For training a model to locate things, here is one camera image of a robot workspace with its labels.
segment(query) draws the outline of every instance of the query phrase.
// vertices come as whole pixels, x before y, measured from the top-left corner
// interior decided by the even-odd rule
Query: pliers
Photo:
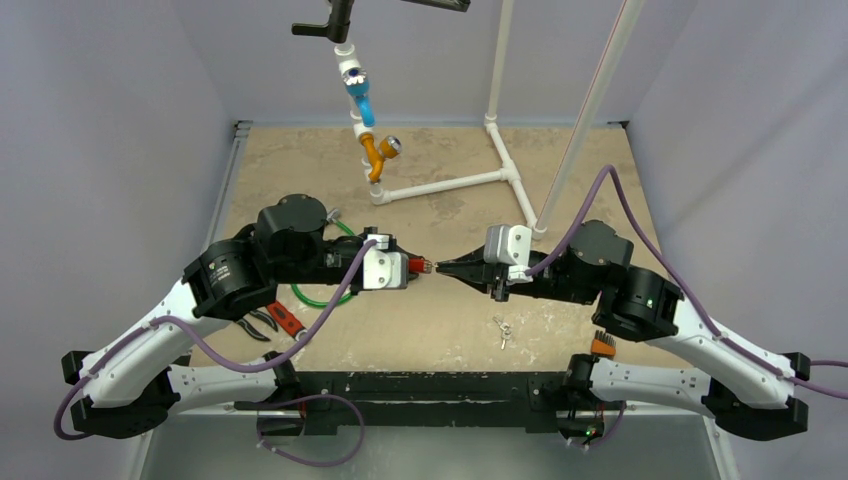
[[[280,331],[280,327],[283,327],[283,330],[289,334],[295,341],[303,338],[303,335],[306,333],[306,328],[300,323],[300,320],[294,316],[286,307],[284,307],[280,302],[275,301],[274,303],[265,307],[268,312],[265,313],[259,310],[251,310],[249,315],[257,320],[261,321],[265,325],[271,327],[275,332]],[[246,318],[240,318],[236,320],[236,324],[239,325],[245,333],[247,333],[250,338],[259,341],[259,342],[270,342],[271,339],[266,337],[262,332],[256,329],[250,322],[247,321]]]

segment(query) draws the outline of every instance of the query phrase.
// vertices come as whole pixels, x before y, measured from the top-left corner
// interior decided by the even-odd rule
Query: red connector
[[[433,263],[426,258],[410,258],[409,273],[430,273],[433,271]]]

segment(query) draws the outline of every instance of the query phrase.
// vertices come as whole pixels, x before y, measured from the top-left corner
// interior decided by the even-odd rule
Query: plywood surface
[[[568,129],[502,129],[504,141],[524,178],[528,195],[541,210],[568,140]],[[398,136],[401,157],[383,174],[386,188],[483,173],[499,167],[482,128],[394,128],[378,132]],[[227,216],[226,235],[256,221],[259,210],[290,193],[305,193],[328,209],[339,207],[342,220],[355,231],[377,225],[399,244],[435,261],[452,259],[483,244],[489,225],[524,223],[511,188],[503,182],[437,193],[375,206],[360,163],[361,147],[350,129],[254,128]],[[637,219],[655,238],[639,176],[623,130],[598,129],[590,134],[569,179],[545,239],[535,249],[549,251],[562,237],[573,215],[606,163],[618,169]],[[639,244],[625,218],[611,181],[602,187],[588,218],[611,225],[636,243],[633,263],[659,272],[660,265]],[[326,236],[341,232],[328,227]],[[328,299],[331,287],[303,287],[316,299]],[[278,298],[310,325],[318,310],[308,308],[281,287]],[[440,275],[422,276],[405,291],[363,292],[336,309],[313,341],[295,357],[300,370],[563,370],[572,354],[586,352],[595,327],[594,307],[513,296],[495,303],[488,296]],[[500,330],[492,317],[512,326],[512,340],[501,350]],[[233,325],[209,342],[229,358],[248,361],[265,351],[283,351],[293,341],[260,323],[273,339],[261,343]],[[645,345],[619,341],[622,362],[658,366],[683,363]],[[196,365],[209,359],[198,352]]]

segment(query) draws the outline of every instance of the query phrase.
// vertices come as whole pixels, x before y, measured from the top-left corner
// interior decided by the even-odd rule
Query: robotic arm
[[[199,337],[207,336],[273,303],[280,283],[343,283],[360,249],[370,243],[373,248],[353,274],[351,293],[406,288],[410,255],[391,235],[370,227],[360,236],[326,241],[326,218],[324,205],[306,195],[289,195],[262,209],[256,223],[210,245],[185,268],[165,298],[114,342],[96,352],[65,355],[66,382],[77,385],[85,379],[82,399],[71,407],[74,427],[87,434],[127,438],[156,427],[169,413],[267,400],[292,376],[284,366],[256,369],[251,375],[224,367],[188,367],[188,358],[181,355],[195,340],[162,318],[181,321]],[[287,356],[308,343],[310,333]],[[112,349],[117,353],[91,373]],[[277,356],[270,353],[249,365]]]
[[[565,252],[535,277],[529,267],[547,255],[530,250],[524,226],[494,226],[483,247],[436,271],[489,294],[510,294],[591,305],[592,322],[607,333],[645,342],[696,366],[667,369],[625,365],[574,355],[564,387],[590,403],[638,400],[683,408],[715,418],[723,429],[753,440],[771,440],[807,429],[807,405],[794,397],[793,377],[809,379],[809,358],[776,354],[714,322],[714,336],[680,289],[659,274],[630,264],[633,244],[606,224],[581,225]],[[730,339],[780,375],[721,341]]]

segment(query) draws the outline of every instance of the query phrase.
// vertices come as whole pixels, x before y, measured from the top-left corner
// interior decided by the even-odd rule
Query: green cable
[[[338,227],[341,228],[343,232],[350,235],[351,237],[356,236],[356,234],[353,233],[353,230],[348,228],[348,226],[345,225],[344,223],[342,223],[338,220],[336,220],[334,223],[336,225],[338,225]],[[294,283],[291,284],[291,287],[292,287],[292,292],[294,292],[294,296],[297,297],[298,300],[303,302],[304,305],[312,307],[312,308],[324,308],[324,307],[327,306],[327,302],[319,302],[317,300],[312,300],[311,298],[304,295],[303,292],[300,291],[300,287],[298,287]],[[344,296],[341,298],[341,300],[339,300],[338,305],[342,305],[344,303],[349,302],[351,298],[353,298],[353,295],[351,295],[350,293],[345,293]]]

